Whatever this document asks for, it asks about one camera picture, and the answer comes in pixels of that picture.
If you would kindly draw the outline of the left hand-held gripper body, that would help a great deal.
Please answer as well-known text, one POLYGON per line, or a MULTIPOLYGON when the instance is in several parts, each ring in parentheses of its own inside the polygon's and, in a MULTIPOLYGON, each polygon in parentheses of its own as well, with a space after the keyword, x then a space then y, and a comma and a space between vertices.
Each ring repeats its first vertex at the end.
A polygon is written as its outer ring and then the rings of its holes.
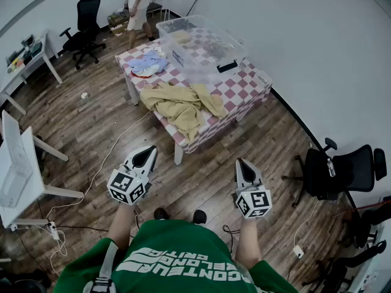
POLYGON ((128 205, 137 204, 149 191, 149 173, 148 165, 121 164, 114 169, 107 184, 111 197, 128 205))

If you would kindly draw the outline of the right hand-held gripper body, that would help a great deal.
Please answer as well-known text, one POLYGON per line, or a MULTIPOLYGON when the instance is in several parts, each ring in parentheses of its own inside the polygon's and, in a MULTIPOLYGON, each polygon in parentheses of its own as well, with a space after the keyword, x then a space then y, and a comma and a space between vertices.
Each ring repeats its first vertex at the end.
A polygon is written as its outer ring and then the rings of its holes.
POLYGON ((271 192, 264 185, 247 187, 237 193, 235 206, 245 219, 263 217, 272 208, 271 192))

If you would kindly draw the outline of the tan yellow garment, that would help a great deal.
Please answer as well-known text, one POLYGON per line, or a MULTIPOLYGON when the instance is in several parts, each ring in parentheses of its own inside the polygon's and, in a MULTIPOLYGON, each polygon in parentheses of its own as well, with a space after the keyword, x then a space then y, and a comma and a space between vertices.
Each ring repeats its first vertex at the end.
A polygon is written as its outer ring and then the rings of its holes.
POLYGON ((181 87, 160 82, 144 87, 140 98, 147 109, 167 118, 167 122, 174 125, 187 142, 192 142, 199 128, 205 124, 203 110, 218 118, 227 115, 222 98, 210 93, 205 84, 181 87))

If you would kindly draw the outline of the clear plastic storage bin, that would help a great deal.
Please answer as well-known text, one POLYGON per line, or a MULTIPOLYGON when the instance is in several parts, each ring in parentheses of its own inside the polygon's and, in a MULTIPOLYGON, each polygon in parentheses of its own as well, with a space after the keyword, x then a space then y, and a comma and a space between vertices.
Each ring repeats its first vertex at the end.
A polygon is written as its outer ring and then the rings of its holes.
POLYGON ((212 84, 223 81, 238 70, 247 56, 243 45, 202 15, 163 21, 158 23, 156 28, 162 51, 190 83, 212 84), (191 41, 182 45, 174 41, 171 33, 179 30, 189 32, 191 41), (212 38, 218 38, 230 47, 228 55, 221 60, 210 56, 202 48, 203 42, 212 38))

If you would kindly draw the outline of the person's left forearm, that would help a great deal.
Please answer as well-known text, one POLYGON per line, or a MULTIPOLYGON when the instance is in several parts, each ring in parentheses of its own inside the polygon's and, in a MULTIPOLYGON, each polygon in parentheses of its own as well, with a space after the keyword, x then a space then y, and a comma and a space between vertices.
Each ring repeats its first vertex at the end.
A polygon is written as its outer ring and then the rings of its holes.
POLYGON ((130 244, 131 226, 135 221, 135 207, 121 203, 110 225, 107 238, 114 241, 122 251, 128 249, 130 244))

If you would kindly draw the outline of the person's right forearm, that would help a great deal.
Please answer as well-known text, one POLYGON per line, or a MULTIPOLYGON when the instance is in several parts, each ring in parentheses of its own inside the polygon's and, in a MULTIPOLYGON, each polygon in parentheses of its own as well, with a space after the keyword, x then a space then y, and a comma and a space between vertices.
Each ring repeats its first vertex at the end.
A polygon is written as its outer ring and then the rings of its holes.
POLYGON ((235 261, 242 264, 248 270, 261 261, 257 223, 255 219, 242 218, 235 261))

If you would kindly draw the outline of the white plastic container with items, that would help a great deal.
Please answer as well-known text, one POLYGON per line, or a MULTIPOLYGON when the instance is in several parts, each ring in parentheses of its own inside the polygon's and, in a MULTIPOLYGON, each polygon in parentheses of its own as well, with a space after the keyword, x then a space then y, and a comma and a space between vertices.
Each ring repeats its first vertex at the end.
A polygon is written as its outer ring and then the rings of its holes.
POLYGON ((258 70, 254 76, 254 81, 261 87, 269 88, 272 86, 271 77, 263 70, 258 70))

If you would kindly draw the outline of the person's right black shoe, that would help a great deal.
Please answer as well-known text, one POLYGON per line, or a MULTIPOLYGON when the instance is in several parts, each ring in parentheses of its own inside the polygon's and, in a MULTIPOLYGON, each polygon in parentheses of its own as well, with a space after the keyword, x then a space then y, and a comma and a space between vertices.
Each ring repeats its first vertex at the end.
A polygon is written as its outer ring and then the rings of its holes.
POLYGON ((203 225, 206 224, 206 221, 207 221, 206 213, 200 209, 197 209, 193 214, 193 218, 192 218, 193 224, 203 225))

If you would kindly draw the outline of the green printed t-shirt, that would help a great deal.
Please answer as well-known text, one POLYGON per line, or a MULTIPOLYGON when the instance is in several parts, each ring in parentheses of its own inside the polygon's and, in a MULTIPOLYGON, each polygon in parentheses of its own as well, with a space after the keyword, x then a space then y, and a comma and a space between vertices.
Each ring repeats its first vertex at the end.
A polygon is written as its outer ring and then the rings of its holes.
POLYGON ((298 293, 266 261, 242 269, 214 232, 182 220, 143 223, 125 252, 100 240, 64 269, 54 293, 89 293, 108 253, 116 293, 298 293))

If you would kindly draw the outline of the red white checkered table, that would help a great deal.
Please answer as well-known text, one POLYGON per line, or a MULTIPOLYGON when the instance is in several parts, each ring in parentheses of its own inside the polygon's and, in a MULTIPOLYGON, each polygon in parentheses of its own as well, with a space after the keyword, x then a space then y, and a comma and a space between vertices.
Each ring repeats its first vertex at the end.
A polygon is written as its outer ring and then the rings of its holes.
MULTIPOLYGON (((139 102, 139 93, 146 85, 154 86, 160 82, 172 83, 173 85, 187 87, 189 82, 185 79, 172 63, 166 69, 150 78, 138 78, 131 74, 128 62, 132 59, 140 59, 148 50, 160 45, 160 40, 142 44, 134 49, 115 56, 115 59, 125 75, 125 80, 130 92, 133 104, 139 102)), ((167 122, 159 113, 155 112, 157 119, 163 124, 166 131, 174 140, 175 156, 174 162, 180 165, 183 155, 194 152, 201 144, 217 135, 232 121, 240 121, 251 110, 257 101, 264 102, 270 93, 269 88, 263 88, 254 81, 256 69, 247 59, 244 59, 239 66, 239 72, 226 77, 223 81, 213 84, 210 88, 212 94, 218 94, 227 111, 227 116, 219 119, 209 112, 202 111, 205 124, 199 128, 199 132, 191 143, 186 143, 184 135, 180 134, 174 125, 167 122)))

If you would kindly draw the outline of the black mesh office chair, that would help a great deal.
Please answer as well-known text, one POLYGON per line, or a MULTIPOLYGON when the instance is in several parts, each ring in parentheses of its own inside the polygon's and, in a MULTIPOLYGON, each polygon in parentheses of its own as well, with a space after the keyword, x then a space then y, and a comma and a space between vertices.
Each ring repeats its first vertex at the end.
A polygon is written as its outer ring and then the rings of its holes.
POLYGON ((372 149, 364 145, 348 154, 330 157, 327 150, 337 149, 337 144, 330 138, 325 138, 326 146, 321 150, 311 148, 305 159, 296 155, 302 176, 283 175, 283 181, 302 181, 302 189, 298 199, 292 204, 296 207, 304 193, 316 197, 318 200, 336 200, 344 192, 348 200, 354 205, 350 191, 370 192, 375 182, 387 176, 385 153, 380 148, 372 149), (331 158, 335 168, 335 176, 329 175, 327 159, 331 158))

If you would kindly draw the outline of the clear acrylic case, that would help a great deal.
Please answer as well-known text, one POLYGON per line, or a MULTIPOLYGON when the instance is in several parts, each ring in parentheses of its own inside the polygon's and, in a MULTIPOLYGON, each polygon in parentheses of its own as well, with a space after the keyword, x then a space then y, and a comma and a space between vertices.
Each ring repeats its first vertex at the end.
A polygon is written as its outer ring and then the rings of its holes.
POLYGON ((32 174, 24 150, 18 146, 0 147, 0 206, 15 208, 21 193, 32 174))

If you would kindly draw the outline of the cream flat paper bag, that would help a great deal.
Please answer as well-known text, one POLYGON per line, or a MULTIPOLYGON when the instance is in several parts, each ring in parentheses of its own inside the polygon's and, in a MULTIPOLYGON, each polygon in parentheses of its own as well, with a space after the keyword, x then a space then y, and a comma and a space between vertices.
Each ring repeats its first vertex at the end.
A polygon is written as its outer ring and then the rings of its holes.
POLYGON ((192 36, 189 32, 185 30, 179 30, 171 33, 171 36, 174 41, 176 41, 178 44, 186 44, 191 41, 192 36))

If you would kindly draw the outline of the white desk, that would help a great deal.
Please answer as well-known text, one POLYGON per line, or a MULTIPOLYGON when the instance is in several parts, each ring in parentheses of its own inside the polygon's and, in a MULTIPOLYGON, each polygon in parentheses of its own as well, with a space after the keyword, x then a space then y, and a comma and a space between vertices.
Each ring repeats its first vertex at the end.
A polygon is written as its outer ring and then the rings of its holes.
POLYGON ((4 76, 0 81, 0 98, 6 99, 10 104, 12 104, 19 112, 21 112, 23 115, 26 115, 26 111, 8 94, 8 88, 17 80, 19 79, 22 83, 27 84, 27 80, 23 76, 23 73, 31 69, 37 62, 43 60, 47 67, 49 68, 50 72, 53 74, 53 76, 56 78, 57 82, 62 85, 63 81, 58 75, 57 71, 53 67, 52 63, 50 62, 50 59, 47 54, 47 49, 49 49, 54 56, 58 59, 59 55, 54 50, 51 41, 48 37, 49 29, 46 29, 42 32, 41 36, 39 37, 39 41, 42 43, 42 48, 40 52, 34 56, 27 64, 23 63, 19 67, 16 67, 13 71, 10 73, 7 73, 6 76, 4 76))

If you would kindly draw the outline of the wooden chair dark seat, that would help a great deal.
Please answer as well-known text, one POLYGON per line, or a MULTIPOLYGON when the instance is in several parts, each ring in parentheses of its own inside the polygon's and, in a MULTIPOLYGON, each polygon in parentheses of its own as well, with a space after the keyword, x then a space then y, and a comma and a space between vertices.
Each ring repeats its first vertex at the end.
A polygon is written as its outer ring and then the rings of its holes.
POLYGON ((162 18, 162 14, 163 14, 163 6, 159 3, 157 3, 156 0, 150 0, 149 2, 149 5, 147 7, 147 16, 152 16, 154 17, 154 14, 156 12, 159 12, 160 13, 160 18, 162 18))

